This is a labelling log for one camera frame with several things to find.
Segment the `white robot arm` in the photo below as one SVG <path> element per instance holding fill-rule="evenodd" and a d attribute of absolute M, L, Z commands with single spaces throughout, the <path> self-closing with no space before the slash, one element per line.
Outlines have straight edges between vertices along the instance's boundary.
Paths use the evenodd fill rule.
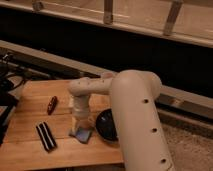
<path fill-rule="evenodd" d="M 153 72 L 125 70 L 111 78 L 88 77 L 69 82 L 72 113 L 89 116 L 89 96 L 107 94 L 126 171 L 176 171 L 155 99 L 162 83 Z"/>

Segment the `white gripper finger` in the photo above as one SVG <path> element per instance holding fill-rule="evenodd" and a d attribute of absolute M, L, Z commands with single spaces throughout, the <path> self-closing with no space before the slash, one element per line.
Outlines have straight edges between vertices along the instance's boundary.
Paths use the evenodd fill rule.
<path fill-rule="evenodd" d="M 88 129 L 93 129 L 95 127 L 95 118 L 89 117 L 86 119 L 86 127 Z"/>
<path fill-rule="evenodd" d="M 71 133 L 73 135 L 76 134 L 78 128 L 79 128 L 79 124 L 80 124 L 80 121 L 77 120 L 77 119 L 72 119 L 72 124 L 71 124 Z"/>

